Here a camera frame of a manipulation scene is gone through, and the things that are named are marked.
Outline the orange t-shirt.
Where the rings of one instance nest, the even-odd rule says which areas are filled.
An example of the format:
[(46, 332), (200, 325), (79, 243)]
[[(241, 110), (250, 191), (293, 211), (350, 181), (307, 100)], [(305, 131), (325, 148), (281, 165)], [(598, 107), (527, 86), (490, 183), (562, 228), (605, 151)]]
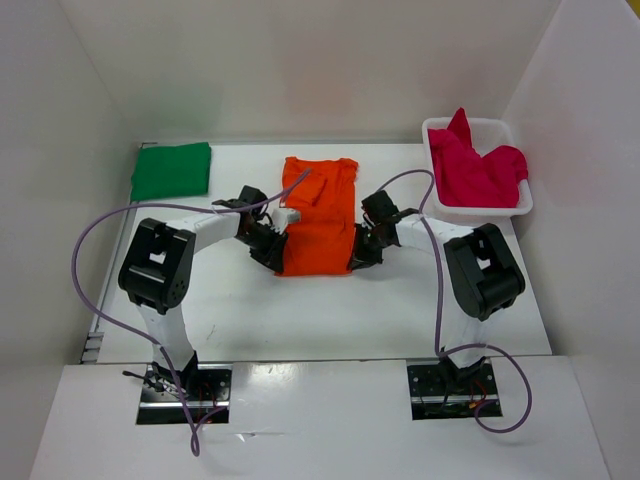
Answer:
[(283, 187), (292, 186), (302, 173), (307, 176), (284, 202), (301, 215), (299, 222), (286, 229), (284, 277), (342, 276), (351, 272), (358, 169), (359, 164), (350, 158), (285, 159)]

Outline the green t-shirt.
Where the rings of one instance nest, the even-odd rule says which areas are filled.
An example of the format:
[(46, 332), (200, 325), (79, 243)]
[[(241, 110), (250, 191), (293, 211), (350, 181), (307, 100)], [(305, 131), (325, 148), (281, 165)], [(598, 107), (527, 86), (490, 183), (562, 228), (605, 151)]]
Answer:
[(206, 142), (139, 151), (131, 202), (203, 196), (209, 191), (212, 151)]

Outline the pink t-shirt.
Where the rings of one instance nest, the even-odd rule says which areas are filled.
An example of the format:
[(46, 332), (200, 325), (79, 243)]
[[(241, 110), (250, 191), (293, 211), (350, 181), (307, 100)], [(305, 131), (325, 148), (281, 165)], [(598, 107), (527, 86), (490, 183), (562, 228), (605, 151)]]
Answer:
[(500, 145), (480, 155), (474, 148), (466, 111), (460, 107), (448, 126), (427, 130), (438, 196), (449, 207), (514, 208), (519, 184), (528, 178), (526, 157)]

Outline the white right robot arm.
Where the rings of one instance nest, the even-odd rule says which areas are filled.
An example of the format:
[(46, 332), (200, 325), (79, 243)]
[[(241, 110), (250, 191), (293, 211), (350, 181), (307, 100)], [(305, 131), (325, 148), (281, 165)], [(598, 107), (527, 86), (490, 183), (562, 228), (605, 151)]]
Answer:
[(510, 308), (526, 287), (501, 230), (493, 223), (472, 228), (429, 218), (415, 208), (399, 210), (384, 190), (366, 197), (362, 210), (351, 270), (382, 263), (383, 250), (391, 246), (434, 257), (438, 380), (446, 391), (462, 392), (485, 360), (492, 318)]

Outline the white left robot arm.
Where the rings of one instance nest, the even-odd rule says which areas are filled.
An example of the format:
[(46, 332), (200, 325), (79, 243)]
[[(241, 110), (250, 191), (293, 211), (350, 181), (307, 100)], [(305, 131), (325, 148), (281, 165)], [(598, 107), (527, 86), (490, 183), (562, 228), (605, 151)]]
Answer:
[(192, 397), (205, 383), (182, 310), (196, 254), (236, 239), (252, 259), (274, 273), (284, 271), (286, 229), (300, 213), (285, 207), (267, 211), (266, 200), (262, 191), (245, 186), (238, 199), (216, 201), (212, 211), (170, 222), (146, 218), (134, 233), (118, 285), (153, 338), (154, 377), (176, 399)]

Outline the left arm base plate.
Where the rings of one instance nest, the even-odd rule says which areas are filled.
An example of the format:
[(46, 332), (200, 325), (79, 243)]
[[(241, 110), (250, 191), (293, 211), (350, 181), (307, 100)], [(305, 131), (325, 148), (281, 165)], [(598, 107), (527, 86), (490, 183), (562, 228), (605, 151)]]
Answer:
[[(196, 386), (185, 391), (187, 407), (195, 424), (226, 424), (232, 386), (231, 364), (201, 364)], [(179, 401), (175, 386), (153, 371), (148, 365), (144, 376), (135, 374), (143, 381), (137, 425), (179, 425), (187, 424), (187, 419)]]

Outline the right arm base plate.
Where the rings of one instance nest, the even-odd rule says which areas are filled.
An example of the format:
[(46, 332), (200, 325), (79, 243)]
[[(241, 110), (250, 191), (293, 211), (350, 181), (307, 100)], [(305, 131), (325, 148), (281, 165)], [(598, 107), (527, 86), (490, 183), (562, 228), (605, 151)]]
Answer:
[(482, 358), (458, 369), (450, 360), (431, 359), (406, 366), (412, 419), (449, 420), (502, 416), (491, 363)]

